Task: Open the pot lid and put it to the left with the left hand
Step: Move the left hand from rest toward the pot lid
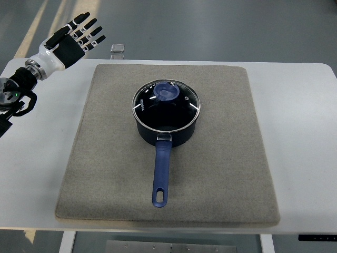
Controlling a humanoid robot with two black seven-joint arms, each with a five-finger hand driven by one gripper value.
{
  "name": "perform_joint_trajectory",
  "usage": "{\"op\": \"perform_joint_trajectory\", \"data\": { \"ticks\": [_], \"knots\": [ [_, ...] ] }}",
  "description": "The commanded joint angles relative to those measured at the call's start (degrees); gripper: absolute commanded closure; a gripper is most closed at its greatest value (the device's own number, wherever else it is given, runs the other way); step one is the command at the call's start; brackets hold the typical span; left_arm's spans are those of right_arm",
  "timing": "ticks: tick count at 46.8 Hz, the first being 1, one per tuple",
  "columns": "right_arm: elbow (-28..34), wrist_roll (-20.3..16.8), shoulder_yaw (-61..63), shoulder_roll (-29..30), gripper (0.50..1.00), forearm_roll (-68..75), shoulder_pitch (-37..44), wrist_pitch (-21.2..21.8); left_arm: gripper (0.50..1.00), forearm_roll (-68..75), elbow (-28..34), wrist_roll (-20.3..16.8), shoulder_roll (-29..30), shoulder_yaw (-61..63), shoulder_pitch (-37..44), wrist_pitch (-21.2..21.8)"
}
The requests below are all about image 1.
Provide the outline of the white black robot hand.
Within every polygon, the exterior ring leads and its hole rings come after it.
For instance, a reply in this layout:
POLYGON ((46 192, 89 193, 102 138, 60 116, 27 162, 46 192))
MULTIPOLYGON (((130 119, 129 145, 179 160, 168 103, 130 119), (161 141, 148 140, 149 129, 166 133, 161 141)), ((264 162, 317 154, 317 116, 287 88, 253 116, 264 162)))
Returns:
POLYGON ((93 18, 83 25, 90 13, 82 13, 57 30, 39 46, 39 52, 26 61, 44 80, 56 71, 63 71, 74 65, 84 55, 105 40, 105 35, 95 38, 102 30, 99 26, 90 30, 97 22, 93 18))

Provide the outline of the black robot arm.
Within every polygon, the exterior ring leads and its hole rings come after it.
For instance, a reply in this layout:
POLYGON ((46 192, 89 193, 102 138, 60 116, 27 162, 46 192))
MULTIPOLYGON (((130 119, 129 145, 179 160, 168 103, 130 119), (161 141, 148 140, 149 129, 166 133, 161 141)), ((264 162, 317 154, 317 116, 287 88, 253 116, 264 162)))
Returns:
POLYGON ((37 102, 33 89, 39 80, 46 78, 41 65, 31 59, 11 77, 1 78, 1 135, 12 126, 10 118, 24 116, 33 110, 37 102))

